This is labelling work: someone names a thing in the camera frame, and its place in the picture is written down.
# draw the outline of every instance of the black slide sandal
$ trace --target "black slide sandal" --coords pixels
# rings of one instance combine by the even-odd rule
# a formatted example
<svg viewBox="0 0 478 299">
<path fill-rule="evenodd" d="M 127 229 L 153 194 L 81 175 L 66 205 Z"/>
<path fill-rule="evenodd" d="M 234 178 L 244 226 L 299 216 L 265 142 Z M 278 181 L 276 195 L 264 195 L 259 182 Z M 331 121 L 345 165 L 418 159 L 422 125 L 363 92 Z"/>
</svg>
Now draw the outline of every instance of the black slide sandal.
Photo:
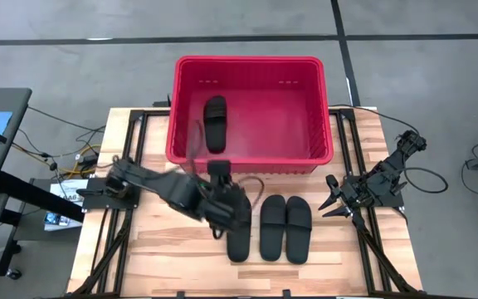
<svg viewBox="0 0 478 299">
<path fill-rule="evenodd" d="M 260 220 L 261 257 L 274 262 L 281 255 L 283 232 L 285 231 L 285 199 L 281 195 L 271 195 L 261 205 Z"/>
<path fill-rule="evenodd" d="M 303 198 L 293 196 L 287 201 L 287 260 L 294 264 L 307 262 L 311 240 L 311 208 Z"/>
<path fill-rule="evenodd" d="M 226 148 L 227 106 L 224 96 L 214 96 L 204 106 L 204 132 L 206 146 L 212 154 Z"/>
<path fill-rule="evenodd" d="M 250 215 L 248 219 L 242 221 L 232 233 L 226 234 L 226 250 L 228 258 L 232 262 L 245 262 L 250 253 L 250 231 L 252 224 L 252 205 L 248 197 L 245 196 L 243 208 L 248 209 Z"/>
</svg>

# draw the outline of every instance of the red plastic basket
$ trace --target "red plastic basket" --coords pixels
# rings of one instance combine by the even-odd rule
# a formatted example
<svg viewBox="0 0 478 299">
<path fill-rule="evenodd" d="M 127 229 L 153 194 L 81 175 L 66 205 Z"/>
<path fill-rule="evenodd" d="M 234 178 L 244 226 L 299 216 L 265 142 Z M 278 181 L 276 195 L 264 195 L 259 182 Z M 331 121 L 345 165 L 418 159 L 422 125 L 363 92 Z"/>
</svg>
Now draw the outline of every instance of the red plastic basket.
<svg viewBox="0 0 478 299">
<path fill-rule="evenodd" d="M 203 131 L 203 108 L 213 96 L 227 101 L 227 147 L 194 160 L 229 159 L 234 173 L 306 174 L 333 157 L 322 62 L 314 57 L 184 56 L 176 65 L 167 158 L 191 169 L 189 138 Z"/>
</svg>

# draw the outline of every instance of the wooden table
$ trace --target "wooden table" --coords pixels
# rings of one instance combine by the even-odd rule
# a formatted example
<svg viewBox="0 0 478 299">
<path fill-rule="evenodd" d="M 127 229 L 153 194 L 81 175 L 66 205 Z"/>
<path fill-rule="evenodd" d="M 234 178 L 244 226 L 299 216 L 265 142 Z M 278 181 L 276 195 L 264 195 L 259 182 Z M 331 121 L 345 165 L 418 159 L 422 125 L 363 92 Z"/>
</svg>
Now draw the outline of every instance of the wooden table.
<svg viewBox="0 0 478 299">
<path fill-rule="evenodd" d="M 110 110 L 100 150 L 100 164 L 110 163 L 115 154 L 121 156 L 129 112 L 129 108 Z M 364 110 L 356 110 L 355 115 L 363 156 L 367 169 L 371 169 L 388 156 L 381 122 L 377 115 Z M 358 169 L 349 124 L 345 125 L 353 167 Z M 174 165 L 165 157 L 168 117 L 151 117 L 148 126 L 142 165 L 157 171 L 170 169 Z M 266 184 L 263 198 L 270 194 L 282 194 L 285 198 L 298 195 L 309 202 L 313 211 L 313 231 L 306 264 L 290 264 L 284 252 L 277 262 L 261 259 L 260 205 L 253 211 L 250 256 L 245 262 L 234 263 L 227 258 L 226 239 L 214 240 L 207 223 L 187 218 L 169 208 L 157 195 L 143 192 L 140 205 L 134 211 L 121 296 L 175 296 L 177 291 L 198 297 L 281 296 L 283 289 L 291 289 L 293 296 L 367 294 L 353 224 L 346 218 L 321 218 L 321 214 L 327 211 L 317 211 L 329 196 L 324 177 L 334 174 L 342 182 L 345 175 L 333 117 L 331 126 L 335 155 L 329 164 L 307 175 L 259 175 Z M 136 142 L 137 134 L 132 140 L 132 149 L 135 149 Z M 106 173 L 107 169 L 100 169 L 97 174 L 105 176 Z M 237 180 L 241 175 L 234 174 L 232 177 Z M 259 189 L 258 184 L 252 182 L 245 187 L 249 198 L 254 198 Z M 68 285 L 69 292 L 75 290 L 90 273 L 103 212 L 92 211 L 85 216 Z M 411 285 L 421 288 L 405 221 L 391 208 L 377 208 L 376 213 L 385 253 Z M 108 219 L 98 260 L 102 256 L 107 227 Z M 371 252 L 369 255 L 376 289 L 381 289 L 377 261 Z M 106 291 L 113 288 L 116 260 L 117 257 L 114 257 L 110 263 Z"/>
</svg>

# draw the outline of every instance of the caster wheel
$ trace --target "caster wheel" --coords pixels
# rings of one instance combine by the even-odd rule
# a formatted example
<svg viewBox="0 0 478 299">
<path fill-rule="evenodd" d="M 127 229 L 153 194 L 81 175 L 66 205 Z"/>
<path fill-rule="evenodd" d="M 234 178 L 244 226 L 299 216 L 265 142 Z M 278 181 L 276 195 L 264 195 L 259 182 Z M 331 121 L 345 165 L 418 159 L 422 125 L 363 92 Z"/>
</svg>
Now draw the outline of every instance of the caster wheel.
<svg viewBox="0 0 478 299">
<path fill-rule="evenodd" d="M 17 269 L 8 269 L 5 276 L 12 280 L 17 280 L 22 276 L 22 273 Z"/>
<path fill-rule="evenodd" d="M 18 254 L 22 251 L 22 247 L 20 245 L 14 245 L 14 247 L 12 248 L 12 254 Z"/>
</svg>

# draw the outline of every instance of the gray floor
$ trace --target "gray floor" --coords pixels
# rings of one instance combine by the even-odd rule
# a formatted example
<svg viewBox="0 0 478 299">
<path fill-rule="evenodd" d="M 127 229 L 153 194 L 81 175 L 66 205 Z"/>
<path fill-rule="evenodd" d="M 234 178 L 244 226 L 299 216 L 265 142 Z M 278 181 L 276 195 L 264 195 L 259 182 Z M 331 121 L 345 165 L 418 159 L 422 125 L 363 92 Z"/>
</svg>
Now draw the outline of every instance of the gray floor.
<svg viewBox="0 0 478 299">
<path fill-rule="evenodd" d="M 339 3 L 347 34 L 478 33 L 478 1 Z M 270 33 L 336 33 L 329 1 L 0 0 L 0 39 Z M 415 125 L 429 146 L 409 165 L 437 170 L 450 183 L 439 195 L 410 187 L 403 192 L 423 286 L 430 293 L 478 297 L 478 196 L 460 181 L 461 165 L 478 143 L 478 41 L 350 42 L 349 50 L 362 104 Z M 110 107 L 164 100 L 175 61 L 191 54 L 317 56 L 330 104 L 349 103 L 337 42 L 0 47 L 0 86 L 31 87 L 36 108 L 98 127 Z M 405 128 L 389 120 L 383 128 L 393 150 Z M 74 141 L 80 130 L 34 111 L 26 113 L 22 129 L 46 152 L 80 146 Z M 17 143 L 27 144 L 23 136 Z M 59 163 L 70 166 L 71 157 Z M 11 152 L 4 169 L 23 179 L 52 176 L 18 152 Z M 410 175 L 428 188 L 440 187 L 434 178 Z M 478 172 L 467 179 L 478 189 Z M 0 227 L 0 248 L 8 232 Z M 12 265 L 24 276 L 0 278 L 0 298 L 62 293 L 76 245 L 26 243 L 23 249 Z"/>
</svg>

